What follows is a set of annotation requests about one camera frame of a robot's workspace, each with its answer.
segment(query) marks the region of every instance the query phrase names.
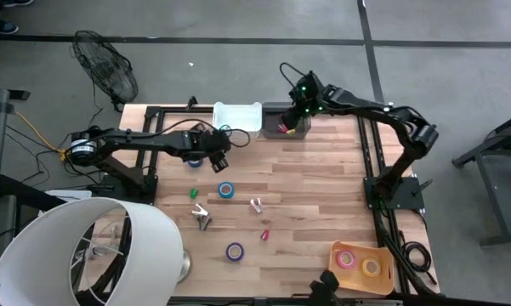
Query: white lamp shade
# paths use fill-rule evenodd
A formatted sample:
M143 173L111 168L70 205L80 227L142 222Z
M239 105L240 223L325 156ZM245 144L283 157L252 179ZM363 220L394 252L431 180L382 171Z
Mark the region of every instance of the white lamp shade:
M77 243L97 218L119 207L130 217L132 242L106 305L166 305L183 263L178 227L155 207L107 198L63 204L15 237L0 257L0 304L78 306L70 281Z

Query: wooden table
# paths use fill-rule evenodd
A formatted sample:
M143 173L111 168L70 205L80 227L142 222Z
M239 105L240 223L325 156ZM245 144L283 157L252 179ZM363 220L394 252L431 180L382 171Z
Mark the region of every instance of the wooden table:
M141 131L146 106L126 105L120 128ZM211 114L166 114L164 126L185 118L212 121ZM178 128L195 124L187 122ZM391 128L380 125L380 131L386 162L392 164L402 147ZM118 151L115 157L134 166L136 154ZM254 139L246 148L233 148L226 159L229 167L214 173L208 160L200 168L191 168L179 158L159 154L155 205L178 225L193 260L190 276L177 286L174 295L290 297L309 293L310 282L319 279L326 267L333 241L377 246L361 183L366 174L353 116L318 116L312 119L304 140ZM219 197L217 186L223 181L234 183L233 198ZM192 188L198 189L195 201L190 199ZM257 197L264 204L260 215L249 205L249 200ZM206 232L198 230L191 214L196 202L212 215ZM396 217L408 241L421 242L429 249L418 215L397 211ZM265 229L270 230L270 238L261 241ZM224 255L234 241L245 249L239 263ZM430 284L425 274L420 276ZM338 295L374 297L346 289L339 289Z

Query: white container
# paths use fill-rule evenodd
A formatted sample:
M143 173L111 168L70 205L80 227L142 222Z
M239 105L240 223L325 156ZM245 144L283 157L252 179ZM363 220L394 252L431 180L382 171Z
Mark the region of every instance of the white container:
M256 139L263 126L263 105L259 102L252 105L225 105L217 102L213 106L213 125L216 128L240 128L248 132L251 139ZM247 141L246 138L243 133L233 132L231 135L231 139L239 142Z

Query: electric fan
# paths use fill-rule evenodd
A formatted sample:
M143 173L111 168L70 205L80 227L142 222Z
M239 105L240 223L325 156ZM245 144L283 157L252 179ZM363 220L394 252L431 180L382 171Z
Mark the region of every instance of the electric fan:
M130 61L93 31L77 31L72 43L74 55L93 82L118 105L132 102L138 95L138 84Z

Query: blue tape roll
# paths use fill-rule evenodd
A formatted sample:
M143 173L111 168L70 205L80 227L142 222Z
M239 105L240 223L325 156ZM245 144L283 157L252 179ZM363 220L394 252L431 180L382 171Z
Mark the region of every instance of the blue tape roll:
M199 161L187 161L187 164L189 164L189 166L191 166L191 167L200 167L200 166L202 166L202 161L203 160L199 160Z
M236 256L233 256L231 254L231 251L234 249L238 249L238 251L240 251ZM229 244L224 254L230 261L239 261L244 257L244 247L238 242L232 242L231 244Z
M223 192L223 188L226 186L230 188L230 191L228 193ZM235 194L235 186L232 183L223 182L218 186L218 193L222 198L229 199Z

